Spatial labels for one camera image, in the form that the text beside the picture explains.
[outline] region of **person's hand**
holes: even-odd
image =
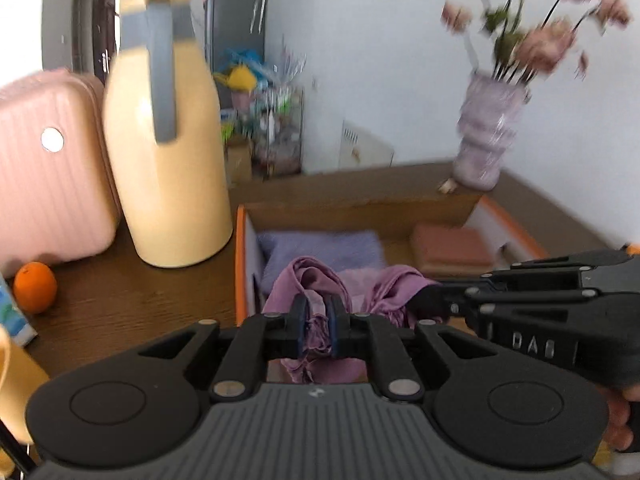
[[[627,425],[631,414],[629,402],[640,401],[640,384],[625,388],[622,392],[603,387],[598,389],[609,405],[609,425],[604,434],[604,441],[611,447],[624,451],[634,440],[634,434]]]

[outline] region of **lavender cushion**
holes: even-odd
[[[265,231],[258,234],[258,243],[267,260],[260,290],[267,295],[271,293],[273,283],[280,273],[300,256],[321,260],[334,272],[386,267],[385,254],[375,231]]]

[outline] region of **cream thermos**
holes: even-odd
[[[121,0],[104,135],[140,258],[183,267],[232,234],[220,102],[196,42],[190,0]]]

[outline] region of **yellow cup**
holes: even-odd
[[[0,478],[9,478],[11,473],[14,472],[15,464],[9,458],[9,455],[0,450]]]
[[[48,380],[46,372],[0,325],[0,420],[21,444],[33,444],[24,412],[31,395]]]

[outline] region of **purple towel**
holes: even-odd
[[[394,325],[404,326],[406,302],[425,286],[436,283],[409,266],[393,266],[382,271],[346,270],[341,276],[345,281],[314,258],[297,258],[282,271],[264,305],[263,312],[286,313],[296,295],[305,294],[309,300],[305,355],[302,359],[282,359],[294,383],[352,383],[366,373],[366,365],[361,360],[330,357],[323,294],[338,294],[347,312],[380,314]],[[408,319],[408,322],[412,326],[415,320]]]
[[[386,267],[385,253],[375,231],[265,231],[258,234],[258,243],[267,261],[260,280],[260,290],[267,296],[280,273],[301,256],[321,260],[335,272],[365,267]]]

